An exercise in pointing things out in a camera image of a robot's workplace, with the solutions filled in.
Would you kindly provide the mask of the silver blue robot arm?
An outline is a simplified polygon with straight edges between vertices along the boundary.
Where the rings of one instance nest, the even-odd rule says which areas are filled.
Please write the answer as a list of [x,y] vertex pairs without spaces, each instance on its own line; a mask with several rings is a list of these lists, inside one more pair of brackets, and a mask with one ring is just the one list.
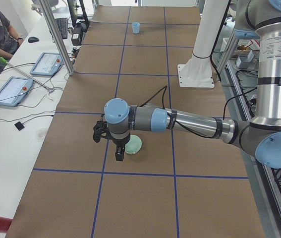
[[241,39],[261,40],[256,114],[251,121],[203,117],[154,105],[130,106],[117,98],[106,103],[105,116],[94,126],[93,139],[112,140],[115,157],[122,161],[131,131],[177,129],[221,139],[260,163],[281,169],[281,0],[240,0],[235,34]]

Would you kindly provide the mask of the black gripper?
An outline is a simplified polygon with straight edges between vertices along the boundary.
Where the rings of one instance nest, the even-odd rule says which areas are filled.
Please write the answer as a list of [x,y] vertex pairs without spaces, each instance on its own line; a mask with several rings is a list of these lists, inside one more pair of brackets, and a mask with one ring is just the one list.
[[123,139],[117,139],[117,138],[114,138],[112,136],[111,140],[116,145],[115,159],[117,161],[123,161],[124,153],[125,153],[125,147],[126,147],[126,144],[130,141],[130,136],[128,135]]

